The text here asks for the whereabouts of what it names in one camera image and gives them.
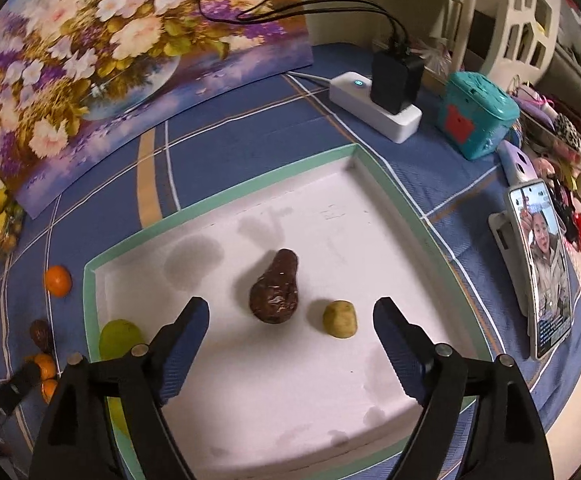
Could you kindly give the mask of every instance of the phone screen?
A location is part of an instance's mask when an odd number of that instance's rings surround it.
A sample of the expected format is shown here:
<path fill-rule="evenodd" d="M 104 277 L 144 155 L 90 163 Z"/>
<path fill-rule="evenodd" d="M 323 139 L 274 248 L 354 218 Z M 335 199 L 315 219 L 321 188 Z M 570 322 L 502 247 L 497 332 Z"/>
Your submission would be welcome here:
<path fill-rule="evenodd" d="M 541 358 L 571 326 L 565 248 L 544 182 L 514 189 L 510 198 L 533 271 L 531 285 L 536 305 L 537 357 Z"/>

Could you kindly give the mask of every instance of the red sticker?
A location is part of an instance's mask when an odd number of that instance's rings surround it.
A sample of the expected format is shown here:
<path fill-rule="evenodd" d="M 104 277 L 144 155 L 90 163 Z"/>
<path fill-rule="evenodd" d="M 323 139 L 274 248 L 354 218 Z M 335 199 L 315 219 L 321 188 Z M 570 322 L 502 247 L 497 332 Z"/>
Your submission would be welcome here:
<path fill-rule="evenodd" d="M 458 144 L 464 144 L 475 130 L 475 124 L 464 117 L 455 105 L 448 105 L 447 110 L 444 129 Z"/>

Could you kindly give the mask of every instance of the blue tablecloth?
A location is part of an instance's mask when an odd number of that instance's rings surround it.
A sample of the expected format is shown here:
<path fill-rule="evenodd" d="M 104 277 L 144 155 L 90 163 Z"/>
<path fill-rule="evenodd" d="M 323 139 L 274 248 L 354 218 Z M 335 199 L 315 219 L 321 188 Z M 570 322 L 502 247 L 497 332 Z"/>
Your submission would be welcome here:
<path fill-rule="evenodd" d="M 319 46 L 305 71 L 334 77 L 369 75 L 371 54 L 349 44 Z M 506 177 L 496 155 L 465 160 L 435 127 L 439 97 L 421 90 L 419 131 L 394 144 L 333 105 L 328 92 L 288 75 L 270 77 L 215 97 L 132 140 L 69 187 L 37 219 L 27 221 L 18 249 L 0 269 L 0 380 L 36 352 L 30 322 L 47 318 L 61 366 L 72 352 L 88 354 L 82 315 L 84 265 L 143 226 L 266 171 L 350 142 L 366 146 L 395 178 L 430 229 L 466 291 L 492 354 L 512 355 L 533 391 L 544 427 L 564 407 L 581 373 L 581 292 L 573 330 L 542 363 L 529 358 L 520 314 L 488 215 L 504 210 Z M 48 266 L 73 278 L 64 299 L 43 288 Z M 45 405 L 32 395 L 8 422 L 4 437 L 26 470 Z M 444 474 L 451 478 L 472 416 L 463 413 Z M 385 478 L 397 458 L 360 472 Z"/>

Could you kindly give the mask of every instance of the yellow potato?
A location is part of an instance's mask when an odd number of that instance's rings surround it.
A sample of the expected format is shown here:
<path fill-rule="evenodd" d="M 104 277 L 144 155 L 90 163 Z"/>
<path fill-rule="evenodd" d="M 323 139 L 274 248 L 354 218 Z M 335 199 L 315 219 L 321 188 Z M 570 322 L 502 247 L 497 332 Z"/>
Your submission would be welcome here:
<path fill-rule="evenodd" d="M 357 332 L 355 307 L 349 301 L 333 301 L 328 304 L 322 317 L 324 330 L 331 336 L 346 339 Z"/>

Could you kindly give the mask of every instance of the power strip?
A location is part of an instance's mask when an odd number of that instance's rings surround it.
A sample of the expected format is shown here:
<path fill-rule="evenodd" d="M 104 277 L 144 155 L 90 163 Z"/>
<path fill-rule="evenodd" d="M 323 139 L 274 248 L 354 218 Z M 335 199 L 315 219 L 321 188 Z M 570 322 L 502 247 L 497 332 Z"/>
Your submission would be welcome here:
<path fill-rule="evenodd" d="M 331 79 L 330 100 L 383 136 L 401 144 L 417 131 L 422 112 L 415 105 L 410 105 L 398 114 L 390 114 L 371 101 L 372 83 L 357 72 L 346 72 Z"/>

